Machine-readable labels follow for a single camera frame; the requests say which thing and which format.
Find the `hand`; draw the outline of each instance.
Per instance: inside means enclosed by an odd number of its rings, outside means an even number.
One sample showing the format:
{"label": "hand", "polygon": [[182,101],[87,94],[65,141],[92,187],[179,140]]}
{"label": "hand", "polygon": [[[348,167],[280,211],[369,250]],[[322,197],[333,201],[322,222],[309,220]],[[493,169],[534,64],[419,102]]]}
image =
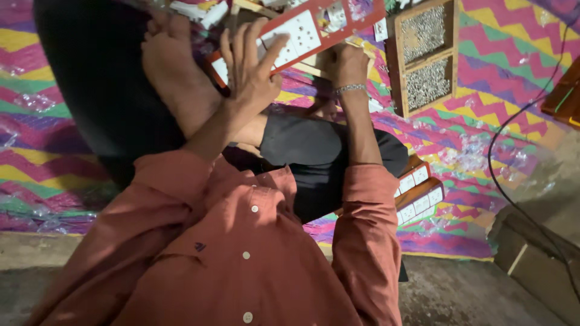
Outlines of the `hand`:
{"label": "hand", "polygon": [[267,18],[259,18],[252,24],[241,25],[231,48],[228,29],[220,39],[222,57],[230,80],[231,95],[227,101],[252,117],[280,94],[282,77],[278,74],[270,76],[270,71],[280,50],[290,39],[289,35],[279,35],[260,61],[256,39],[267,22]]}
{"label": "hand", "polygon": [[339,43],[332,47],[336,52],[336,75],[332,84],[340,88],[352,84],[367,84],[367,69],[370,58],[362,48]]}

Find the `shirt logo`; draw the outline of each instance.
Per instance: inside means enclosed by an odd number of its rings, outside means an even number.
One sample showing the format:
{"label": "shirt logo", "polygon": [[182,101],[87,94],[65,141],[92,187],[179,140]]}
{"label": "shirt logo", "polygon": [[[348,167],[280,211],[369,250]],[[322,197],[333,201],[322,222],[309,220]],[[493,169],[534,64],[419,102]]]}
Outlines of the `shirt logo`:
{"label": "shirt logo", "polygon": [[197,250],[197,252],[201,252],[203,249],[205,249],[205,245],[201,242],[196,242],[195,243],[195,250]]}

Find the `colorful mat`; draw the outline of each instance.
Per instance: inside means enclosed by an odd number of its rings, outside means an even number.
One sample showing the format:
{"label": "colorful mat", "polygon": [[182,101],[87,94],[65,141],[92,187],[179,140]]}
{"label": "colorful mat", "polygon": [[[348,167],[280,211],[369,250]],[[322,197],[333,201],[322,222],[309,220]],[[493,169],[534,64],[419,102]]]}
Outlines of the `colorful mat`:
{"label": "colorful mat", "polygon": [[[570,1],[534,0],[564,21],[570,18],[556,9]],[[0,230],[84,233],[114,195],[113,187],[63,103],[35,34],[31,1],[12,3],[0,10]],[[447,189],[435,217],[399,229],[404,252],[491,259],[486,230],[506,202],[487,170],[489,140],[538,94],[560,58],[565,25],[542,7],[525,0],[463,0],[457,95],[411,120],[392,114],[385,53],[372,29],[352,39],[377,56],[368,89],[386,110],[372,114],[375,127],[429,161]],[[569,30],[555,81],[579,52],[579,36]],[[289,69],[284,77],[277,104],[313,103],[317,90],[311,75]],[[51,105],[42,113],[33,110]],[[515,189],[534,170],[539,149],[555,149],[566,132],[538,107],[515,119],[493,150],[500,182]],[[329,246],[334,223],[327,216],[304,229]]]}

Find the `silver bracelet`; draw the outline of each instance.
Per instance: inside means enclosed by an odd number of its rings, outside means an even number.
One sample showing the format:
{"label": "silver bracelet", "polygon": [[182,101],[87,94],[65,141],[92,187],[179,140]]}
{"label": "silver bracelet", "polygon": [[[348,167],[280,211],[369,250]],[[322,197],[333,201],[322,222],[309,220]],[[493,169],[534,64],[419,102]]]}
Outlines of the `silver bracelet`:
{"label": "silver bracelet", "polygon": [[367,90],[367,86],[363,85],[363,84],[351,84],[351,85],[346,85],[346,86],[342,86],[341,88],[337,88],[334,90],[334,94],[339,96],[340,94],[346,92],[347,90],[355,90],[355,89],[362,89],[364,91]]}

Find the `rust-colored shirt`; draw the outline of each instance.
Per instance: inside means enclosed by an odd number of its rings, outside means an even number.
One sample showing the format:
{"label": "rust-colored shirt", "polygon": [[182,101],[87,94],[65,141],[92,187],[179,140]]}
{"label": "rust-colored shirt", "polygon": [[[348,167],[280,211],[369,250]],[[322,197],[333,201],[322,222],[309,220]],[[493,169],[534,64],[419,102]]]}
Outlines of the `rust-colored shirt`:
{"label": "rust-colored shirt", "polygon": [[289,168],[178,150],[135,162],[27,325],[400,325],[394,192],[351,166],[330,265],[292,212]]}

